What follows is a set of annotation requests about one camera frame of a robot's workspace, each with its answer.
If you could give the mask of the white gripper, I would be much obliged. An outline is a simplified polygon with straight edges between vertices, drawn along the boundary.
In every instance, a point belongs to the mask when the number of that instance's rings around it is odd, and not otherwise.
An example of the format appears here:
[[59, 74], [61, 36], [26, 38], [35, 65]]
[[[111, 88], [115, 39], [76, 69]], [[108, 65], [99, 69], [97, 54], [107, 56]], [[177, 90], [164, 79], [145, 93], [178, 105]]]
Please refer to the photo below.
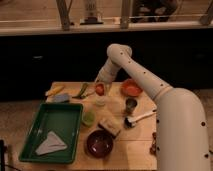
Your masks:
[[111, 84], [114, 81], [114, 76], [109, 72], [101, 69], [95, 79], [96, 82], [103, 82], [105, 84]]

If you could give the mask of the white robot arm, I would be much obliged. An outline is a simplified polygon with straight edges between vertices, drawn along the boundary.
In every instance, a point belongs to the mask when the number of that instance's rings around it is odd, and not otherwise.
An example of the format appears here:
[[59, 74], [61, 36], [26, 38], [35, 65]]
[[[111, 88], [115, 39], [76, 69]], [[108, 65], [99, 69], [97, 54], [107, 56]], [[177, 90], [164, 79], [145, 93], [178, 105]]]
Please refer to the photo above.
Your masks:
[[127, 45], [109, 45], [107, 56], [97, 79], [110, 84], [123, 69], [157, 106], [157, 171], [211, 171], [207, 121], [200, 99], [135, 62]]

